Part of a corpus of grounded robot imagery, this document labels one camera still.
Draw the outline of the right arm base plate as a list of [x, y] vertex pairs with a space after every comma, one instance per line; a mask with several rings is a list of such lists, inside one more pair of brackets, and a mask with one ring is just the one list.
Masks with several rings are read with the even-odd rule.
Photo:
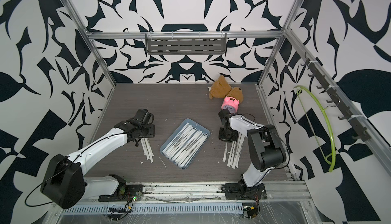
[[238, 183], [224, 184], [222, 186], [222, 192], [225, 194], [227, 200], [266, 200], [268, 198], [263, 183], [257, 186], [247, 187], [242, 180]]

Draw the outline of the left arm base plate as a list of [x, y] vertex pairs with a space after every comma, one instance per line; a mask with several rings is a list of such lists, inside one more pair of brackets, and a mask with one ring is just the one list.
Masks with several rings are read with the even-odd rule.
[[128, 201], [135, 197], [136, 199], [143, 194], [142, 184], [127, 184], [119, 185], [117, 190], [111, 195], [101, 195], [98, 198], [99, 202], [121, 202]]

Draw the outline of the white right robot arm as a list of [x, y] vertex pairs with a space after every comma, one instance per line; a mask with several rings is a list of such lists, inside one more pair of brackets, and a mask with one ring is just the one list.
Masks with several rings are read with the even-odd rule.
[[228, 109], [221, 110], [219, 118], [222, 122], [219, 131], [221, 141], [238, 141], [240, 134], [247, 138], [251, 164], [242, 175], [246, 187], [261, 184], [271, 170], [286, 161], [284, 144], [275, 126], [255, 123], [244, 115], [230, 113]]

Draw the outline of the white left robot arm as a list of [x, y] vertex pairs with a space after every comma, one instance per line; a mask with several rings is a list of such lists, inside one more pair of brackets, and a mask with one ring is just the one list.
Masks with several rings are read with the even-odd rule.
[[154, 115], [139, 109], [136, 115], [117, 123], [109, 132], [69, 155], [54, 156], [45, 173], [40, 192], [62, 209], [79, 201], [97, 197], [103, 201], [123, 201], [127, 197], [126, 181], [116, 175], [86, 177], [102, 159], [116, 149], [155, 136]]

